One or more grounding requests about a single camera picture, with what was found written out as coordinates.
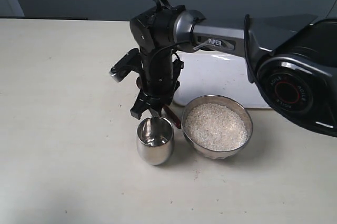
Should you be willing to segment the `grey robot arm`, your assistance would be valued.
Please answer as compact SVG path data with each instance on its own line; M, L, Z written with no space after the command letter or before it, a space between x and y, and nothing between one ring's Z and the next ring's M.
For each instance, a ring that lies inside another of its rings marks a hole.
M142 91L131 114L171 102L181 66L177 51L218 51L245 59L266 103L290 122L336 136L336 18L314 15L211 21L184 6L153 7L131 19Z

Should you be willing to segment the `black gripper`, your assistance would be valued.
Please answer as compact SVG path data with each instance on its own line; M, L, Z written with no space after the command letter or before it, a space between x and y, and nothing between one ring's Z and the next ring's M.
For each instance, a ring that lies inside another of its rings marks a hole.
M161 103L172 102L180 86L178 77L183 69L183 61L172 48L155 49L151 53L141 51L140 57L144 71L145 93L138 94L130 109L131 115L136 119L140 119L142 113L150 107L147 95L159 99ZM161 106L150 107L149 111L152 116L161 117Z

